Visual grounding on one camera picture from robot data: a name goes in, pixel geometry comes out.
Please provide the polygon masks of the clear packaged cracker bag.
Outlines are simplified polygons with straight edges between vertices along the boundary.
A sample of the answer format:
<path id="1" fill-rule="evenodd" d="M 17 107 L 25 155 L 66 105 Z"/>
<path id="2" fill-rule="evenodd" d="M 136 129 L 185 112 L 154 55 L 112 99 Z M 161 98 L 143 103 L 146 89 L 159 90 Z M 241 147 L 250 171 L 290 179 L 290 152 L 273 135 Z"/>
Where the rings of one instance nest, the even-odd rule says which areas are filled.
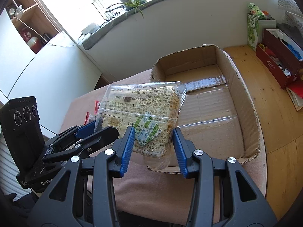
<path id="1" fill-rule="evenodd" d="M 185 97 L 182 82 L 111 84 L 100 101 L 94 130 L 111 126 L 123 137 L 127 127 L 132 126 L 132 160 L 151 170 L 165 169 L 171 161 L 172 133 Z"/>

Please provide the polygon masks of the red wrapped snack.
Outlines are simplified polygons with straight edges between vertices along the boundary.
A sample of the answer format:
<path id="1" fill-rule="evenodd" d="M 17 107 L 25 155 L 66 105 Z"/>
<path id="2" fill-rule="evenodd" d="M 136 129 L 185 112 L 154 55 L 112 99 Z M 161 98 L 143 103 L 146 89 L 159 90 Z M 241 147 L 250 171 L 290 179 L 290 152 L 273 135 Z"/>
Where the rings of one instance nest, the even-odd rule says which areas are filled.
<path id="1" fill-rule="evenodd" d="M 94 103 L 94 114 L 92 115 L 89 112 L 86 112 L 84 125 L 87 125 L 96 120 L 99 106 L 100 106 L 100 102 L 98 100 L 96 100 Z"/>

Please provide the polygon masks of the brown cardboard box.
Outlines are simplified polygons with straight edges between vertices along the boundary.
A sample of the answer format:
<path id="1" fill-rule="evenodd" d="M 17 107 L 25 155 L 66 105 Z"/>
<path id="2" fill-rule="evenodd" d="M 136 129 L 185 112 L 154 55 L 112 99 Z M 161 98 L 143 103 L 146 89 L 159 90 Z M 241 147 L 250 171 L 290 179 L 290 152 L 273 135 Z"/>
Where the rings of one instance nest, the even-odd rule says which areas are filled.
<path id="1" fill-rule="evenodd" d="M 259 119 L 237 67 L 227 52 L 203 45 L 164 56 L 154 63 L 151 82 L 182 82 L 186 97 L 178 127 L 209 156 L 235 157 L 241 164 L 260 153 Z"/>

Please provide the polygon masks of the red thermos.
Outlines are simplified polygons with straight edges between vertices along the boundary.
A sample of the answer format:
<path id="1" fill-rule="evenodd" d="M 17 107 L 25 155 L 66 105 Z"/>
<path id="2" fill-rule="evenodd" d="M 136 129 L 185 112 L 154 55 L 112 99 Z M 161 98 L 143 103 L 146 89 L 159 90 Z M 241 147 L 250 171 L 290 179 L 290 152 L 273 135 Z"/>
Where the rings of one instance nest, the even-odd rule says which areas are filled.
<path id="1" fill-rule="evenodd" d="M 20 36 L 35 54 L 42 48 L 40 40 L 28 28 L 23 28 L 20 31 Z"/>

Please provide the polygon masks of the white power adapter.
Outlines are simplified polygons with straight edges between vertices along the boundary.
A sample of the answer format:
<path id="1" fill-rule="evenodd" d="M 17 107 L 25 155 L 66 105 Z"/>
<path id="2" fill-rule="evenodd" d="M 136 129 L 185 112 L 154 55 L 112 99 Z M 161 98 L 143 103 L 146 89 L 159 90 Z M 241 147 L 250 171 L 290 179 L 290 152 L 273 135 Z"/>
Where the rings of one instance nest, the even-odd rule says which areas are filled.
<path id="1" fill-rule="evenodd" d="M 95 33 L 95 31 L 97 31 L 99 29 L 99 25 L 97 25 L 96 23 L 92 23 L 89 26 L 87 26 L 86 28 L 84 28 L 81 31 L 82 35 L 88 35 L 88 34 L 93 34 Z"/>

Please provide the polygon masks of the wooden shelf cabinet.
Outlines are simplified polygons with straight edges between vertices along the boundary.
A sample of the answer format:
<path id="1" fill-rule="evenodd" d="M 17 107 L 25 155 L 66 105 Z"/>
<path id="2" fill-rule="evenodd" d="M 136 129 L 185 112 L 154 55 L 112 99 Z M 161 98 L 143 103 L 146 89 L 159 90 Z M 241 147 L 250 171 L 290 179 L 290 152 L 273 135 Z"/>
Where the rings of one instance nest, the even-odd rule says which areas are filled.
<path id="1" fill-rule="evenodd" d="M 23 28 L 28 28 L 40 40 L 42 48 L 45 46 L 61 47 L 52 40 L 62 30 L 51 18 L 40 0 L 8 0 L 5 2 L 5 12 L 10 19 L 9 25 L 13 26 L 10 35 L 14 53 L 36 55 L 20 36 L 20 31 Z"/>

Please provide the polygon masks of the dark red shoe box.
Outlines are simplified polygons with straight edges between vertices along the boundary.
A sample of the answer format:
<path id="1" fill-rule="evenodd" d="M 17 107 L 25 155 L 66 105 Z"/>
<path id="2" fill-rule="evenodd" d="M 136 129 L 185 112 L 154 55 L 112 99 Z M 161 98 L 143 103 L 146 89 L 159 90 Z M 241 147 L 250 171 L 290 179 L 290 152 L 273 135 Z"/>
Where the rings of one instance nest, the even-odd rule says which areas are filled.
<path id="1" fill-rule="evenodd" d="M 302 71 L 302 48 L 279 29 L 265 29 L 256 56 L 268 68 L 281 88 L 299 79 Z"/>

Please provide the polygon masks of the green tissue box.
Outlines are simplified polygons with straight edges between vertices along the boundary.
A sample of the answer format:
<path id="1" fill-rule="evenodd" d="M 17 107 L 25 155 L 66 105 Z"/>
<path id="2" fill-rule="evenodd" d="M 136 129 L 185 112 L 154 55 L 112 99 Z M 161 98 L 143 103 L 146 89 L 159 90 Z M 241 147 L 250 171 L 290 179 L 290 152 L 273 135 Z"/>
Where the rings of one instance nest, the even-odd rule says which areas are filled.
<path id="1" fill-rule="evenodd" d="M 260 10 L 254 3 L 248 4 L 248 45 L 256 51 L 257 45 L 262 42 L 265 29 L 275 29 L 277 22 L 266 11 Z"/>

